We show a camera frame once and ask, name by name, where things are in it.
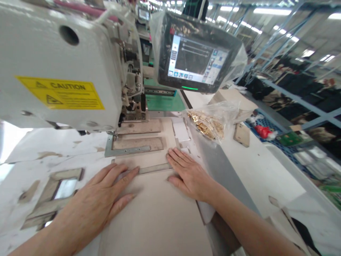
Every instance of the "fingers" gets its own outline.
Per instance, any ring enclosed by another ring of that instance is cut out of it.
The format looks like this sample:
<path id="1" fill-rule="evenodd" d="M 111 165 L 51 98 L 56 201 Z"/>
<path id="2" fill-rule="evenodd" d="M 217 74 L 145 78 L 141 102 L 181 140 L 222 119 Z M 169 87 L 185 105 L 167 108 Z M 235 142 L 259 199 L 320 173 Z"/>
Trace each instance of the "fingers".
<path id="1" fill-rule="evenodd" d="M 190 161 L 190 162 L 196 162 L 192 157 L 189 156 L 189 154 L 182 152 L 181 153 Z"/>
<path id="2" fill-rule="evenodd" d="M 183 192 L 185 195 L 190 197 L 190 191 L 188 190 L 188 187 L 185 185 L 185 183 L 180 180 L 179 178 L 175 176 L 170 176 L 167 179 L 170 183 L 172 183 L 175 187 L 177 187 L 181 192 Z"/>
<path id="3" fill-rule="evenodd" d="M 100 183 L 104 179 L 104 177 L 106 177 L 108 172 L 110 172 L 110 170 L 114 168 L 115 166 L 117 166 L 117 164 L 115 163 L 107 165 L 102 170 L 100 170 L 95 176 L 93 176 L 93 178 L 88 182 L 88 184 Z"/>
<path id="4" fill-rule="evenodd" d="M 188 167 L 188 163 L 185 162 L 181 157 L 179 157 L 173 149 L 168 149 L 168 154 L 182 167 Z"/>
<path id="5" fill-rule="evenodd" d="M 108 223 L 120 212 L 122 211 L 126 205 L 135 198 L 136 195 L 134 194 L 127 194 L 120 199 L 117 200 L 116 203 L 113 204 L 112 208 L 110 209 L 109 216 L 108 216 Z"/>
<path id="6" fill-rule="evenodd" d="M 115 166 L 104 177 L 102 181 L 103 184 L 108 187 L 112 186 L 116 178 L 120 175 L 120 173 L 126 170 L 128 170 L 128 166 L 126 166 L 125 164 L 120 164 L 120 165 Z"/>
<path id="7" fill-rule="evenodd" d="M 182 166 L 176 162 L 169 154 L 166 155 L 167 161 L 173 167 L 173 169 L 181 176 L 182 175 Z"/>
<path id="8" fill-rule="evenodd" d="M 185 153 L 181 152 L 179 149 L 174 148 L 173 151 L 186 163 L 191 164 L 192 161 L 185 155 Z"/>
<path id="9" fill-rule="evenodd" d="M 139 173 L 140 167 L 135 167 L 126 176 L 120 179 L 114 186 L 115 195 L 118 196 L 133 180 L 133 178 Z"/>

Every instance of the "pink tube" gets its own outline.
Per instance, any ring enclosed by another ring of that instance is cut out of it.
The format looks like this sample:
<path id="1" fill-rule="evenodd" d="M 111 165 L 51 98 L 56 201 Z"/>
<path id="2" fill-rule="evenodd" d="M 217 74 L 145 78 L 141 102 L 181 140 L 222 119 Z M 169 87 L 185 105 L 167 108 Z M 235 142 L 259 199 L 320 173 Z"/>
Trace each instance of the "pink tube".
<path id="1" fill-rule="evenodd" d="M 73 9 L 76 11 L 84 12 L 84 13 L 89 14 L 89 15 L 94 16 L 94 17 L 99 17 L 99 16 L 101 16 L 102 13 L 104 13 L 106 11 L 106 10 L 96 9 L 96 8 L 93 8 L 89 5 L 76 3 L 76 2 L 69 3 L 69 2 L 64 2 L 61 0 L 54 0 L 54 3 L 57 5 L 66 7 L 66 8 L 70 8 L 70 9 Z M 112 20 L 114 22 L 118 22 L 118 18 L 116 16 L 110 16 L 109 20 Z"/>

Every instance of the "touchscreen display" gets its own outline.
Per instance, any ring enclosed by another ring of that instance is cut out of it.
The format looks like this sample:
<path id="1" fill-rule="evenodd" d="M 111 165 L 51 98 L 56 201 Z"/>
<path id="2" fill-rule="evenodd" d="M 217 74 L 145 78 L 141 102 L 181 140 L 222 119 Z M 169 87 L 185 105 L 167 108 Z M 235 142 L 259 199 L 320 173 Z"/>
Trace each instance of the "touchscreen display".
<path id="1" fill-rule="evenodd" d="M 228 52 L 174 35 L 168 76 L 213 85 Z"/>
<path id="2" fill-rule="evenodd" d="M 149 20 L 149 12 L 139 9 L 139 18 L 144 19 L 144 20 Z"/>

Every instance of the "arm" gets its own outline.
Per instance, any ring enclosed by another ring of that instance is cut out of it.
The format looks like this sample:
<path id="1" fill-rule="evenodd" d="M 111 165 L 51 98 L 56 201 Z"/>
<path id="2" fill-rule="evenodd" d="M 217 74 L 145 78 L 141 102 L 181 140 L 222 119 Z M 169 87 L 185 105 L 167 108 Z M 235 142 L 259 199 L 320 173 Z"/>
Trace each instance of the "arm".
<path id="1" fill-rule="evenodd" d="M 110 164 L 99 171 L 55 217 L 9 256 L 74 255 L 89 244 L 134 198 L 127 194 L 116 200 L 139 172 L 136 167 L 114 183 L 126 165 Z"/>
<path id="2" fill-rule="evenodd" d="M 277 232 L 214 181 L 189 155 L 169 150 L 167 160 L 181 179 L 168 178 L 185 195 L 212 205 L 232 229 L 250 255 L 303 255 L 288 239 Z"/>

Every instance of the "caution label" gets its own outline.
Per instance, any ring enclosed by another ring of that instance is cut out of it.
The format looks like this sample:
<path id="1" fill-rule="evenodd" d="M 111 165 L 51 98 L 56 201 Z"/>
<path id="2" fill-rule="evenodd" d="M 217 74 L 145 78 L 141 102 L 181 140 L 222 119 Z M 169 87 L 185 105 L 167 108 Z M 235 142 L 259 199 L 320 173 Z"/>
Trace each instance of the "caution label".
<path id="1" fill-rule="evenodd" d="M 104 109 L 91 82 L 26 76 L 17 76 L 17 79 L 50 109 Z"/>

